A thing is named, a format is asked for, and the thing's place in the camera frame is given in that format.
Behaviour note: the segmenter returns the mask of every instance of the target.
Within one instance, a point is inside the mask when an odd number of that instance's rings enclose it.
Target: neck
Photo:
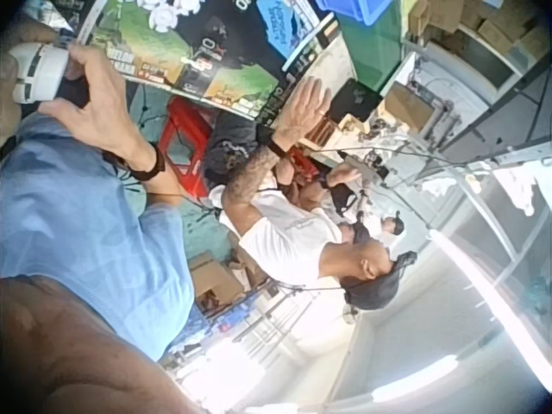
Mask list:
[[[333,276],[341,279],[359,273],[361,251],[351,244],[328,243],[320,256],[320,278]]]

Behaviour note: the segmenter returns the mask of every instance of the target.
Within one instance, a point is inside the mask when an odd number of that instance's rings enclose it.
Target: blue bin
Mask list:
[[[353,17],[356,21],[372,26],[386,11],[393,0],[317,0],[322,10]]]

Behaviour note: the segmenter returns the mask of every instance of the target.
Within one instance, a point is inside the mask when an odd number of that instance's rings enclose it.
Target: light blue shirt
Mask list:
[[[0,170],[0,275],[41,275],[157,361],[193,303],[178,209],[136,216],[113,167],[38,114]]]

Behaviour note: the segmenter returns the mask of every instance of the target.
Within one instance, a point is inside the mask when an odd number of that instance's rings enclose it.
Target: black wristband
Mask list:
[[[274,142],[273,140],[270,140],[268,143],[267,143],[267,147],[268,149],[270,149],[273,153],[275,153],[276,155],[278,155],[278,158],[282,159],[282,158],[285,158],[287,156],[287,152],[284,151],[282,148],[279,147],[279,145]]]
[[[329,190],[328,174],[326,172],[320,172],[320,175],[317,176],[317,181],[324,190]]]
[[[152,147],[154,147],[155,150],[155,165],[151,171],[135,171],[129,167],[130,175],[138,181],[149,181],[157,174],[165,171],[165,157],[155,144],[152,144]]]

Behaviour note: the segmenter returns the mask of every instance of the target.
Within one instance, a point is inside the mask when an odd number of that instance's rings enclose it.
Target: red chair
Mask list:
[[[201,176],[201,163],[207,148],[207,140],[212,128],[192,103],[182,97],[171,97],[166,105],[168,120],[159,141],[159,150],[166,156],[176,173],[180,185],[192,196],[204,198],[209,195]],[[177,164],[170,160],[168,148],[171,141],[179,136],[184,145],[191,145],[190,164]]]

